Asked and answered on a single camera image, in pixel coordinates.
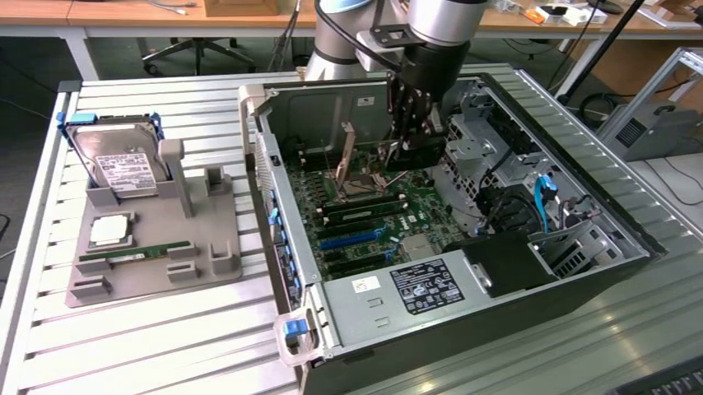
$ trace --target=blue latch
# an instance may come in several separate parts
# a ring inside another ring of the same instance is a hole
[[[308,333],[308,322],[304,319],[292,319],[282,325],[282,335],[286,339]]]
[[[96,113],[74,113],[68,121],[73,125],[92,125],[94,122],[97,122]]]
[[[270,210],[270,215],[268,216],[268,225],[276,224],[276,218],[277,218],[277,207],[273,207],[273,210]]]

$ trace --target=warning label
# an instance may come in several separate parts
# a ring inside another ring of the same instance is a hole
[[[441,259],[390,272],[394,287],[412,315],[462,300],[461,291]]]
[[[96,156],[96,160],[114,192],[156,188],[145,153]]]

